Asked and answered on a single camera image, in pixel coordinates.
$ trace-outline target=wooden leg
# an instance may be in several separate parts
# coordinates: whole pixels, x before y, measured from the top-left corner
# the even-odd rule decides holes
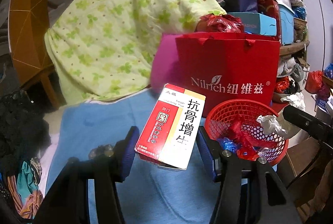
[[[57,94],[51,85],[49,76],[46,73],[41,73],[41,83],[52,106],[56,109],[59,109],[60,103],[58,101]]]

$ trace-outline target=green floral blanket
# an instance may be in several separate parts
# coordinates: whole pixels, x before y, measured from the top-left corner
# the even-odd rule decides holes
[[[143,89],[162,33],[193,32],[212,11],[225,14],[215,0],[74,0],[45,34],[67,103]]]

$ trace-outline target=red shopping bag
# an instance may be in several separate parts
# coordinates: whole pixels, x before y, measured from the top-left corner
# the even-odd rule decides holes
[[[203,116],[217,104],[249,99],[270,105],[278,41],[246,33],[192,33],[176,38],[183,88],[206,96]]]

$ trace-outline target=light blue box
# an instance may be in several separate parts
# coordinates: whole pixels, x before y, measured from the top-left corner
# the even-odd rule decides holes
[[[294,12],[285,5],[279,4],[282,45],[294,42]]]
[[[252,34],[276,36],[276,19],[260,13],[228,13],[239,17],[244,30]]]

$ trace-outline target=teal cloth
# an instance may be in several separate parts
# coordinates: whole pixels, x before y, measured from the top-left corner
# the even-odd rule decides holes
[[[38,190],[38,185],[34,183],[34,173],[27,162],[23,162],[22,171],[17,176],[16,186],[17,193],[21,196],[23,204],[25,204],[26,199],[34,190]]]

